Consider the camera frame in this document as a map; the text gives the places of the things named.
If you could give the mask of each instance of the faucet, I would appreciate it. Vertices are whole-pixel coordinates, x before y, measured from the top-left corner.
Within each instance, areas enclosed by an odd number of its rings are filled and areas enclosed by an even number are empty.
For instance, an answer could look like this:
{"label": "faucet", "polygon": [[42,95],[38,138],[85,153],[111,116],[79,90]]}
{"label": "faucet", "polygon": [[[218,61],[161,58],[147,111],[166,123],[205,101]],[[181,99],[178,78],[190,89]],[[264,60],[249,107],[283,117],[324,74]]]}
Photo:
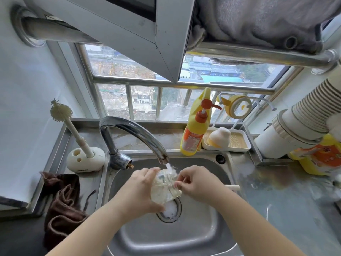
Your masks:
{"label": "faucet", "polygon": [[159,159],[161,164],[169,163],[169,158],[166,150],[162,146],[162,144],[150,133],[147,129],[140,126],[134,121],[116,117],[116,116],[107,116],[100,120],[100,133],[103,137],[103,140],[108,147],[109,150],[109,165],[115,170],[126,170],[128,168],[133,168],[134,166],[131,164],[132,159],[121,153],[110,135],[109,127],[115,127],[122,129],[129,134],[140,139],[143,143],[146,144]]}

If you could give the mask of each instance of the countertop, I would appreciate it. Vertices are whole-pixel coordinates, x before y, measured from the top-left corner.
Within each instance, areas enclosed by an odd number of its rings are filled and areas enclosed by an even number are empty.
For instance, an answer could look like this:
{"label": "countertop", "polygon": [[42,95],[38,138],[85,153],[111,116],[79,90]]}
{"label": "countertop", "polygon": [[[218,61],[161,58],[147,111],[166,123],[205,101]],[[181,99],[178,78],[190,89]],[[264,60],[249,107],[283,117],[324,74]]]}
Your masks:
{"label": "countertop", "polygon": [[[182,129],[150,129],[166,149],[177,149]],[[107,152],[96,128],[80,129],[90,146]],[[120,150],[147,150],[135,137],[113,132]],[[73,137],[67,139],[64,154],[75,149]],[[282,166],[255,167],[248,153],[231,153],[232,174],[241,186],[243,197],[283,235],[308,256],[341,255],[341,215],[333,202],[341,197],[339,189],[325,177],[311,176],[299,163]],[[58,173],[69,173],[66,156],[58,164]],[[81,206],[92,190],[99,188],[101,172],[79,174]],[[97,194],[89,200],[87,213],[95,211]],[[2,256],[43,256],[44,216],[0,222],[0,254]]]}

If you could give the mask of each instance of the wooden tray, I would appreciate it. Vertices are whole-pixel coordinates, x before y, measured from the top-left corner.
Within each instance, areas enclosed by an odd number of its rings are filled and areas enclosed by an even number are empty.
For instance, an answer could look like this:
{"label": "wooden tray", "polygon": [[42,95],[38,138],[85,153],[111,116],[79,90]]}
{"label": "wooden tray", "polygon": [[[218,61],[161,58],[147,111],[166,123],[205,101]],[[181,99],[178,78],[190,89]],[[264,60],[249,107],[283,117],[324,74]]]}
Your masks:
{"label": "wooden tray", "polygon": [[218,128],[208,128],[204,137],[202,139],[202,147],[207,150],[217,150],[217,151],[231,151],[231,152],[242,152],[245,153],[251,149],[251,143],[246,136],[246,133],[239,129],[230,129],[231,137],[230,144],[227,148],[212,146],[212,141],[210,139],[210,134],[217,130]]}

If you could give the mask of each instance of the dish rag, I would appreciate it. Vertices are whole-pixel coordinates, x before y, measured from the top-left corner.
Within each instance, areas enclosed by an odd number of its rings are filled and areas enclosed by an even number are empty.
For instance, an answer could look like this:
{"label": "dish rag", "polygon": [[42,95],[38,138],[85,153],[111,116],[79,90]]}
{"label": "dish rag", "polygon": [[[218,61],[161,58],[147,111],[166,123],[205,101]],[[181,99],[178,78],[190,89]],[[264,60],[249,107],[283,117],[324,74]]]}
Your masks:
{"label": "dish rag", "polygon": [[87,197],[83,211],[81,211],[78,205],[80,184],[76,174],[41,172],[41,175],[47,193],[56,194],[44,223],[43,243],[44,247],[50,251],[87,219],[88,215],[85,211],[88,207],[88,200],[96,190]]}
{"label": "dish rag", "polygon": [[341,0],[197,0],[187,50],[207,34],[207,41],[316,54],[321,25],[340,12]]}

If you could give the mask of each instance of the brown towel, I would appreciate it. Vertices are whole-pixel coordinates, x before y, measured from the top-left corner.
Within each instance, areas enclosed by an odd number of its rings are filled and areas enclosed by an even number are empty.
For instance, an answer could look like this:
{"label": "brown towel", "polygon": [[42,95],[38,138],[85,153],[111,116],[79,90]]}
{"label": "brown towel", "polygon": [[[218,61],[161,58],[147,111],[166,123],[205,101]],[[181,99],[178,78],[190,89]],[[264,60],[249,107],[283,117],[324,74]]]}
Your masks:
{"label": "brown towel", "polygon": [[73,230],[87,219],[87,197],[83,211],[79,210],[79,177],[76,174],[51,174],[41,172],[49,193],[57,193],[47,211],[44,223],[44,246],[49,251],[64,240]]}

